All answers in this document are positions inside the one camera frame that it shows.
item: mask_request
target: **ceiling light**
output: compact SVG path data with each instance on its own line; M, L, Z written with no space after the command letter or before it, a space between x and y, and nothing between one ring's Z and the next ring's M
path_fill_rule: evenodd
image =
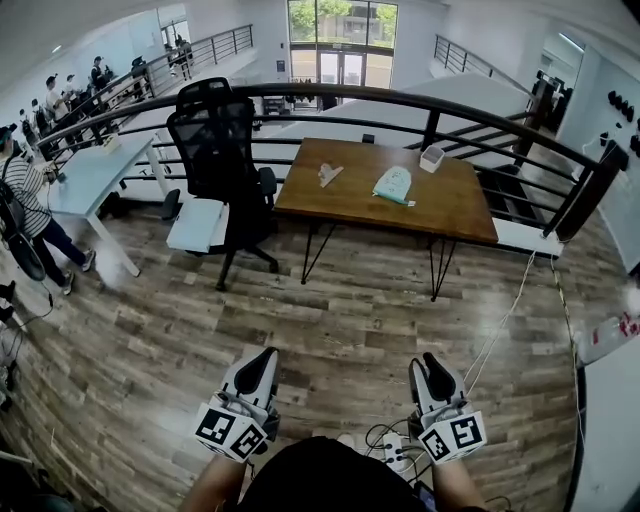
M572 45L574 48L576 48L580 53L584 53L584 49L575 41L572 41L571 39L569 39L567 36L565 36L562 32L560 32L558 34L562 39L564 39L567 43L569 43L570 45Z

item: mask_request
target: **wooden table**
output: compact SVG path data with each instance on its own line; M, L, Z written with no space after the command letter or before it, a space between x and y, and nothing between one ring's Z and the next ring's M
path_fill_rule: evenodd
M419 166L419 153L401 148L306 138L291 166L275 205L279 213L312 219L309 227L302 284L325 244L340 223L387 227L428 236L431 284L435 301L449 268L457 241L496 243L498 236L473 166L454 158L445 158L433 174ZM326 188L320 187L318 171L323 163L344 170ZM408 207L373 196L378 179L393 166L411 173ZM318 254L307 271L309 248L314 231L322 221L333 224ZM440 239L438 277L434 275L434 243ZM444 265L445 243L452 242Z

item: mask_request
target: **white desk leg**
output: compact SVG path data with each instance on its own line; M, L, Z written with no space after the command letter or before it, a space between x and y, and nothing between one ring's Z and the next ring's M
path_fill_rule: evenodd
M160 162L158 162L156 150L153 146L149 146L149 149L147 149L147 157L149 158L149 164L151 164L151 170L153 171L153 174L156 175L158 185L160 185L162 195L167 197L169 187L167 186L167 180L164 178L164 171L162 170L162 167L160 167Z
M96 233L100 235L100 238L105 241L107 247L109 247L109 249L116 254L120 261L122 261L127 270L131 272L134 277L138 277L140 275L140 269L136 267L135 263L133 263L133 261L129 259L129 256L127 256L127 253L125 253L122 247L118 245L118 242L113 239L111 233L107 231L107 228L105 228L104 224L100 222L100 219L96 217L96 214L94 213L90 215L89 217L87 217L87 220L89 221L89 224L93 226L93 229L96 230Z

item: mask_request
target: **cable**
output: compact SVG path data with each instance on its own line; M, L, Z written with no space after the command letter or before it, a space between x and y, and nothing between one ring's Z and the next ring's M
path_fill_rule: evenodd
M469 396L471 394L471 391L473 390L474 386L476 385L476 382L478 382L478 379L480 378L480 374L482 373L482 370L484 369L484 365L487 364L487 361L489 360L489 357L491 356L491 351L493 350L493 346L496 344L496 342L500 338L500 334L502 333L502 329L506 325L506 323L509 320L509 317L511 316L513 311L516 309L516 306L518 305L518 301L520 300L520 297L522 297L522 291L524 290L524 284L527 281L527 275L529 274L529 269L531 268L531 265L533 264L533 261L534 261L535 257L536 257L536 251L533 251L531 253L531 256L529 257L529 261L527 263L527 268L524 271L524 275L522 276L522 282L520 283L520 289L518 290L518 295L516 296L515 300L513 301L513 305L511 306L511 309L509 309L507 314L504 315L504 317L502 317L502 320L500 321L500 325L498 326L498 331L496 332L495 337L493 338L493 340L491 341L491 344L489 345L489 350L487 351L487 354L486 354L486 356L484 358L484 361L482 361L482 364L480 365L480 369L478 370L478 373L476 374L476 378L473 379L473 382L471 383L471 386L469 386L469 391L467 392L467 396ZM480 357L482 356L482 352L484 351L484 347L487 345L488 341L489 341L489 338L487 338L485 340L485 342L482 344L482 348L480 349L480 353L478 354L478 357L476 357L475 361L471 364L471 366L467 370L467 373L464 376L464 380L467 380L467 377L471 373L471 370L476 365L476 363L480 360Z
M551 272L553 272L553 278L556 282L556 288L558 289L558 294L560 295L560 301L562 302L562 308L564 310L564 319L565 322L567 324L567 331L569 332L569 343L570 343L570 347L571 347L571 361L573 363L573 377L574 377L574 389L575 389L575 394L576 394L576 413L578 414L578 430L580 432L580 438L582 440L582 450L583 450L583 462L584 462L584 466L587 468L587 471L589 472L589 477L591 478L591 481L595 484L592 488L595 492L598 491L598 489L600 488L600 485L597 483L597 480L595 479L595 477L593 476L593 472L591 471L589 464L587 464L587 458L586 458L586 441L584 438L584 430L582 428L582 414L580 413L580 404L578 403L578 368L577 368L577 358L578 358L578 352L576 350L576 343L575 343L575 336L574 336L574 332L573 329L571 327L571 317L569 316L569 308L567 306L567 301L564 298L564 290L562 289L562 283L560 282L560 276L558 274L558 272L556 271L554 265L553 265L553 257L549 258L549 263L551 264Z
M405 458L409 459L411 461L411 465L408 468L403 469L402 471L400 471L398 474L401 475L401 474L406 473L407 471L409 471L411 468L414 468L415 471L416 471L416 476L415 477L418 478L418 466L416 466L416 462L418 462L418 459L414 459L411 455L405 455Z
M364 440L365 443L367 444L367 446L369 447L369 449L365 452L365 457L368 457L369 454L371 453L372 450L382 450L384 449L384 445L378 445L377 443L380 442L380 440L384 437L385 434L387 434L390 431L394 431L396 432L396 434L401 435L399 432L393 430L393 427L395 427L398 423L402 423L403 421L407 421L406 418L402 418L401 420L396 421L395 423L392 423L390 426L389 425L385 425L384 423L377 423L376 425L374 425L373 427L371 427L367 433L364 436ZM382 434L380 434L378 436L378 438L373 442L373 443L369 443L369 434L371 433L371 431L376 428L376 427L384 427L386 430L384 430L382 432Z
M491 503L492 501L496 501L496 500L505 500L507 502L507 510L513 509L513 507L511 506L511 500L506 496L496 496L495 498L485 500L485 503Z
M412 483L412 482L414 482L414 481L416 481L416 482L417 482L418 480L420 480L420 477L421 477L422 475L424 475L424 474L427 472L427 470L428 470L431 466L433 466L433 462L430 462L430 463L429 463L429 464L427 464L424 468L422 468L422 471L420 471L420 473L418 473L418 474L417 474L415 477L413 477L411 480L408 480L408 481L407 481L407 483L408 483L408 484L410 484L410 483Z
M250 476L251 476L251 481L253 482L253 479L256 477L256 466L253 464L253 462L249 462L249 461L247 461L247 464L251 468Z
M49 289L45 286L45 284L42 281L40 282L40 285L49 294L49 297L48 297L49 298L49 311L47 311L46 313L44 313L42 315L34 315L31 318L29 318L29 320L27 320L25 323L23 323L22 325L18 326L18 332L13 337L13 341L11 342L11 348L9 349L9 353L5 354L5 357L11 356L11 353L13 352L13 347L16 344L16 340L18 339L18 336L20 336L20 343L18 343L18 348L16 349L16 355L14 356L13 361L17 361L18 360L18 354L20 353L20 348L22 347L22 341L24 340L22 329L24 329L27 325L29 325L34 320L45 318L46 316L48 316L53 311L53 295L51 295L51 292L49 291Z
M410 447L410 448L408 448L408 449L411 449L411 448L420 449L420 450L422 450L422 453L421 453L420 455L418 455L418 457L416 457L415 459L413 459L413 458L409 457L408 455L406 455L407 459L409 459L409 460L413 461L413 464L412 464L411 466L409 466L408 468L405 468L405 469L403 469L402 471L400 471L400 473L399 473L399 474L401 475L401 474L403 474L403 473L406 473L406 472L407 472L407 471L409 471L412 467L415 467L415 468L416 468L416 478L418 478L418 467L416 466L416 464L418 463L418 461L419 461L422 457L424 457L424 456L425 456L425 454L427 453L427 451L426 451L426 450L424 450L423 448L420 448L419 446L412 446L412 447Z

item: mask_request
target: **ceiling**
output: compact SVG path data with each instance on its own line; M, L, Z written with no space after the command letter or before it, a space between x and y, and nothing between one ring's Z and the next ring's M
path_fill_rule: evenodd
M519 8L552 18L562 25L591 34L606 43L624 48L640 59L640 24L623 0L444 0L453 5L479 2L503 4L505 9Z
M549 16L640 58L640 25L622 0L444 0L468 1L499 2L505 9L519 7ZM173 3L176 0L2 0L0 43L9 51L0 54L0 91L50 59L57 45L64 52L83 34L106 23Z

